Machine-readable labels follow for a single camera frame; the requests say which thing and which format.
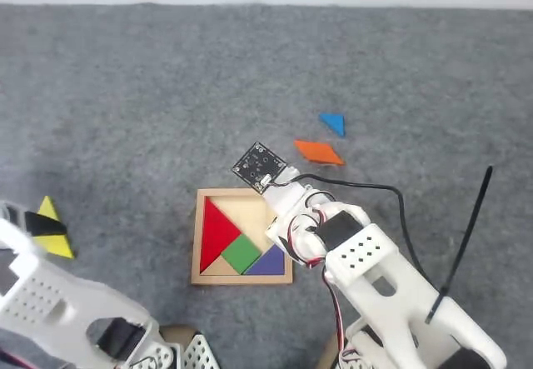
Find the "tangram piece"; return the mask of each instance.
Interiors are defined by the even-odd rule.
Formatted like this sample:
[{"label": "tangram piece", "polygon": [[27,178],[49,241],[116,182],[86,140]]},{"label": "tangram piece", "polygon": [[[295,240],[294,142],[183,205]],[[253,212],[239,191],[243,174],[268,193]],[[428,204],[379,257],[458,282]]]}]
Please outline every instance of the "tangram piece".
[{"label": "tangram piece", "polygon": [[344,116],[338,113],[321,113],[318,116],[333,132],[344,137]]},{"label": "tangram piece", "polygon": [[[42,200],[41,206],[37,211],[37,214],[43,217],[49,217],[54,221],[59,222],[59,216],[57,215],[56,208],[53,206],[52,200],[49,196],[45,196]],[[45,236],[35,236],[33,240],[44,247],[51,254],[59,255],[65,258],[74,258],[72,249],[68,244],[66,234],[47,234]]]},{"label": "tangram piece", "polygon": [[295,140],[294,145],[305,159],[317,163],[332,163],[335,165],[344,165],[344,161],[339,157],[333,148],[324,142],[303,142]]},{"label": "tangram piece", "polygon": [[248,237],[241,234],[222,252],[222,256],[237,273],[242,274],[261,256],[261,251],[253,245]]},{"label": "tangram piece", "polygon": [[206,197],[200,272],[205,271],[240,234],[241,231]]},{"label": "tangram piece", "polygon": [[247,275],[282,275],[285,272],[285,254],[274,245],[248,268]]}]

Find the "blue triangle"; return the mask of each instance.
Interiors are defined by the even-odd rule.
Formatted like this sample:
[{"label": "blue triangle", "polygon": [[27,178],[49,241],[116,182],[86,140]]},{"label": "blue triangle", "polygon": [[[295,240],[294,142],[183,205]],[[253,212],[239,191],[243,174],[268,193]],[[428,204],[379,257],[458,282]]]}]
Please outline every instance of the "blue triangle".
[{"label": "blue triangle", "polygon": [[338,113],[321,113],[319,118],[336,134],[344,137],[344,116]]},{"label": "blue triangle", "polygon": [[245,275],[284,275],[285,254],[274,245],[246,271]]}]

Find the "yellow triangle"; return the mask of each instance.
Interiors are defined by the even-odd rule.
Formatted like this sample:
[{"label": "yellow triangle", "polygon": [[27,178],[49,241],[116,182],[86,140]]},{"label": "yellow triangle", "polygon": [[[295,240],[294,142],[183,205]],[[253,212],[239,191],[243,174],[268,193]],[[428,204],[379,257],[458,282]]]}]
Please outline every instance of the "yellow triangle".
[{"label": "yellow triangle", "polygon": [[49,196],[45,196],[41,202],[41,207],[37,211],[39,215],[44,217],[50,217],[56,221],[59,221],[59,216],[57,215],[56,208],[52,204],[52,200]]},{"label": "yellow triangle", "polygon": [[64,234],[35,236],[33,240],[51,254],[60,255],[65,258],[74,258],[74,254],[72,254],[72,250],[68,245],[67,237]]},{"label": "yellow triangle", "polygon": [[[45,196],[43,198],[37,213],[39,215],[43,215],[44,217],[50,217],[51,219],[59,221],[56,208],[53,206],[52,199],[49,196]],[[37,244],[44,247],[51,254],[59,255],[65,258],[74,258],[74,254],[72,254],[66,234],[35,236],[33,240],[35,240]]]}]

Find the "green square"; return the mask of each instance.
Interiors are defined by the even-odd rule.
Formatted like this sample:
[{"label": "green square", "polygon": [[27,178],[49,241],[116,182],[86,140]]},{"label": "green square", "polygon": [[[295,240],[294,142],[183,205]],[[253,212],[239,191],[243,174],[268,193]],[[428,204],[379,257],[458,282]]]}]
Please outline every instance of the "green square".
[{"label": "green square", "polygon": [[241,234],[232,244],[226,247],[222,252],[222,256],[232,265],[233,269],[242,274],[261,256],[261,251],[248,237]]}]

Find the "gray carpet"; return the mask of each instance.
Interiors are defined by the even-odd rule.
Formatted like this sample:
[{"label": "gray carpet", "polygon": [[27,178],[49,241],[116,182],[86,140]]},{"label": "gray carpet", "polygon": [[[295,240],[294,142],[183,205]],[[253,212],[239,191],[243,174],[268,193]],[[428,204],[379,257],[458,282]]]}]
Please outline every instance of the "gray carpet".
[{"label": "gray carpet", "polygon": [[[319,270],[192,287],[196,190],[244,187],[229,168],[256,140],[304,171],[397,185],[441,282],[492,163],[451,294],[527,368],[532,73],[532,12],[0,6],[0,195],[31,208],[53,196],[77,253],[54,261],[161,324],[198,327],[224,369],[307,369],[334,331]],[[346,115],[345,139],[321,111]],[[347,165],[305,162],[295,138],[331,142]],[[404,246],[394,197],[332,189]],[[58,364],[6,332],[0,345]]]}]

